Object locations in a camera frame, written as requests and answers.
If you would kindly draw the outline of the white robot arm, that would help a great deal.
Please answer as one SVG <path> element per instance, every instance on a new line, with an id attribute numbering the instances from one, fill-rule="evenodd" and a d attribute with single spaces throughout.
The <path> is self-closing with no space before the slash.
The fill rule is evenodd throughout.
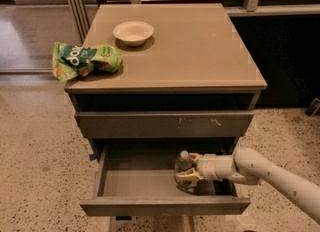
<path id="1" fill-rule="evenodd" d="M 244 185 L 257 185 L 263 180 L 320 223 L 320 186 L 277 166 L 251 148 L 240 148 L 231 155 L 183 150 L 175 161 L 174 178 L 187 188 L 202 180 L 226 179 Z"/>

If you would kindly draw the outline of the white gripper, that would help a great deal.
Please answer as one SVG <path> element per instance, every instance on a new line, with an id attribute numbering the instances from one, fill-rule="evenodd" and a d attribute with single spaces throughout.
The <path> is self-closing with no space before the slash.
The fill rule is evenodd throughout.
<path id="1" fill-rule="evenodd" d="M 194 166 L 197 165 L 197 170 L 190 168 L 187 171 L 177 172 L 174 178 L 179 185 L 196 185 L 202 179 L 207 181 L 218 179 L 215 170 L 215 154 L 190 153 L 189 159 Z"/>

